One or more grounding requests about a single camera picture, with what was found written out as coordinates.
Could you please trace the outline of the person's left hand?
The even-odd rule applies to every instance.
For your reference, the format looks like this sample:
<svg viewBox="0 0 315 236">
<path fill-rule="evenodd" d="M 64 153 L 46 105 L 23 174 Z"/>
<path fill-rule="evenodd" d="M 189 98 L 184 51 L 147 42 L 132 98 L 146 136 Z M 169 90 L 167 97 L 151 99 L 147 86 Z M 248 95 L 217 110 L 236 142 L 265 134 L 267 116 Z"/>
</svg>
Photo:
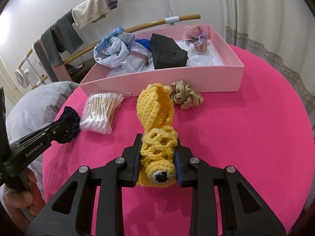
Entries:
<svg viewBox="0 0 315 236">
<path fill-rule="evenodd" d="M 13 220 L 14 224 L 25 234 L 30 221 L 22 212 L 23 208 L 28 208 L 32 215 L 37 216 L 45 206 L 45 201 L 37 186 L 37 179 L 34 172 L 27 168 L 28 184 L 31 191 L 9 192 L 6 186 L 3 186 L 2 200 L 3 205 Z"/>
</svg>

